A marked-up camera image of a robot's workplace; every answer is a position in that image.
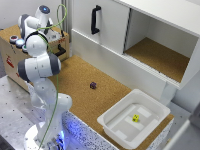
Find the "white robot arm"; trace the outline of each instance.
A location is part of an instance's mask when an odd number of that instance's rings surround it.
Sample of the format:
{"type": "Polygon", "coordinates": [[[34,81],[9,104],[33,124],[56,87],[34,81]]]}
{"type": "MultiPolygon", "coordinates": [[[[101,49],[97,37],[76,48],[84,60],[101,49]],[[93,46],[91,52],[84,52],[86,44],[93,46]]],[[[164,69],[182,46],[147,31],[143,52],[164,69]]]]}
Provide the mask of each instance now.
{"type": "Polygon", "coordinates": [[[68,111],[72,106],[71,97],[62,93],[58,93],[57,97],[55,86],[47,78],[59,74],[61,70],[61,63],[58,57],[52,53],[47,53],[46,42],[48,40],[44,34],[45,29],[37,31],[38,28],[44,28],[50,24],[48,23],[51,21],[49,15],[50,9],[47,6],[40,6],[36,11],[35,17],[22,15],[18,20],[21,37],[26,41],[28,54],[32,56],[32,58],[22,60],[18,63],[18,73],[23,80],[34,84],[35,94],[31,97],[32,105],[37,108],[46,109],[44,125],[42,127],[37,125],[38,134],[35,138],[39,142],[42,142],[45,136],[57,101],[57,109],[54,113],[49,132],[47,132],[43,141],[43,145],[46,147],[44,149],[48,150],[51,149],[48,147],[48,143],[52,139],[56,139],[57,135],[63,130],[62,113],[68,111]]]}

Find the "yellow sponge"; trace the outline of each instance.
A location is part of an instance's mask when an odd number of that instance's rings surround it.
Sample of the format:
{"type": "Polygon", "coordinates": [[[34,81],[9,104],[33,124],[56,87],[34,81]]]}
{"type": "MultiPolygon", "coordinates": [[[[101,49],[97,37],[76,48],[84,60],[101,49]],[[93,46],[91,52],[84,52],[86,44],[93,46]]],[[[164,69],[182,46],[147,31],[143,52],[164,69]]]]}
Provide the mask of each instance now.
{"type": "Polygon", "coordinates": [[[134,121],[134,122],[138,122],[138,119],[139,119],[139,115],[136,115],[136,114],[135,114],[135,115],[133,116],[133,121],[134,121]]]}

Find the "cabinet door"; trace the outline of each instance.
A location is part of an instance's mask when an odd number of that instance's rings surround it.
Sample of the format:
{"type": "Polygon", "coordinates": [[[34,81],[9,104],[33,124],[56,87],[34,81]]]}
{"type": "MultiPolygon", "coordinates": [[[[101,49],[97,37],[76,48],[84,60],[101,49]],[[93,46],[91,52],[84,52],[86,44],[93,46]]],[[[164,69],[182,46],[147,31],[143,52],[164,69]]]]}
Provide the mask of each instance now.
{"type": "Polygon", "coordinates": [[[73,29],[91,40],[119,54],[123,53],[130,9],[112,0],[74,0],[73,29]],[[96,5],[96,28],[100,32],[92,35],[92,10],[96,5]]]}

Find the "green cable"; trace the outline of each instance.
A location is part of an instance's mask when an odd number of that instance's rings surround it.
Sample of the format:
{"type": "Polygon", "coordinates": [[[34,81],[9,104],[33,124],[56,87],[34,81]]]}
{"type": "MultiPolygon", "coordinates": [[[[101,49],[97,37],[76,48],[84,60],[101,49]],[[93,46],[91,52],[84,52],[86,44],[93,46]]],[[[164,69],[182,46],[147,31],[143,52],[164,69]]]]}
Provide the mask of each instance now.
{"type": "Polygon", "coordinates": [[[62,21],[59,22],[58,24],[53,25],[53,26],[50,26],[50,27],[38,28],[37,31],[39,31],[39,30],[41,30],[41,29],[50,29],[50,28],[56,27],[56,26],[60,25],[60,24],[65,20],[65,18],[66,18],[66,16],[67,16],[67,8],[65,7],[65,5],[60,4],[60,5],[58,6],[57,13],[58,13],[58,10],[59,10],[59,7],[60,7],[60,6],[63,6],[63,7],[65,8],[65,16],[63,17],[62,21]]]}
{"type": "MultiPolygon", "coordinates": [[[[59,10],[59,7],[60,7],[60,6],[63,6],[63,7],[65,8],[65,16],[63,17],[62,21],[59,22],[59,23],[56,24],[56,25],[51,26],[51,27],[39,28],[39,29],[37,29],[37,31],[40,30],[40,29],[49,29],[49,28],[52,28],[52,27],[56,27],[56,26],[60,25],[60,24],[64,21],[64,19],[65,19],[66,16],[67,16],[67,8],[66,8],[65,5],[63,5],[63,4],[60,4],[60,5],[58,6],[58,9],[57,9],[57,19],[58,19],[58,21],[59,21],[59,18],[58,18],[58,10],[59,10]]],[[[41,35],[39,35],[39,36],[45,41],[45,43],[48,45],[48,47],[50,48],[50,50],[51,50],[51,52],[52,52],[52,49],[51,49],[51,46],[49,45],[49,43],[48,43],[41,35]]],[[[49,130],[49,128],[50,128],[51,122],[52,122],[52,120],[53,120],[53,116],[54,116],[55,111],[56,111],[56,107],[57,107],[57,103],[58,103],[58,90],[59,90],[58,75],[56,75],[56,78],[57,78],[56,104],[55,104],[55,107],[54,107],[53,114],[52,114],[52,116],[51,116],[49,125],[48,125],[48,127],[47,127],[47,130],[46,130],[46,132],[45,132],[45,134],[44,134],[44,137],[43,137],[43,139],[42,139],[42,141],[41,141],[41,143],[40,143],[40,146],[39,146],[39,149],[38,149],[38,150],[40,150],[40,148],[41,148],[41,146],[42,146],[42,144],[43,144],[43,142],[44,142],[44,139],[45,139],[46,134],[47,134],[47,132],[48,132],[48,130],[49,130]]]]}

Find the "cardboard box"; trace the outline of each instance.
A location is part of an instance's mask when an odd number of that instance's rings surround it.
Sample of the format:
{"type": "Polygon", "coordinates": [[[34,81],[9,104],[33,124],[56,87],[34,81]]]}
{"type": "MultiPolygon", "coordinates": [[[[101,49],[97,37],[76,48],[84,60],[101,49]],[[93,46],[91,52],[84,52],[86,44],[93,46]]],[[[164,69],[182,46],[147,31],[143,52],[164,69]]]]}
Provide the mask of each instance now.
{"type": "MultiPolygon", "coordinates": [[[[60,32],[60,29],[57,27],[54,27],[52,29],[54,31],[60,32]]],[[[12,35],[17,35],[19,38],[21,37],[18,25],[14,25],[0,31],[0,52],[4,63],[5,72],[16,83],[18,83],[21,87],[28,91],[26,83],[19,77],[17,66],[19,61],[30,58],[31,56],[23,53],[22,50],[16,48],[15,45],[10,44],[9,39],[12,35]]],[[[61,61],[69,58],[69,35],[65,32],[64,35],[65,36],[60,38],[59,40],[49,43],[53,53],[57,53],[59,51],[59,44],[66,50],[66,53],[59,56],[59,59],[61,61]]]]}

